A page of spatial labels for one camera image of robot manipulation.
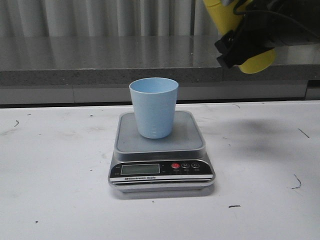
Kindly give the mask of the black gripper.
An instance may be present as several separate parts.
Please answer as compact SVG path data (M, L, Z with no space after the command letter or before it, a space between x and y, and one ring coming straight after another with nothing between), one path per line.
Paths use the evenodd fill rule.
M281 0L215 0L214 24L221 38L214 44L218 63L226 69L266 69L276 58L273 47L264 41L270 34L273 13Z

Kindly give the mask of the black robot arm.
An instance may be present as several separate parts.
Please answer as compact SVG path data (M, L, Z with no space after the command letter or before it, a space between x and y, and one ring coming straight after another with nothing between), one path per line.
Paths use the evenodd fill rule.
M214 21L222 37L215 42L219 64L257 73L275 60L274 49L320 42L318 0L220 0Z

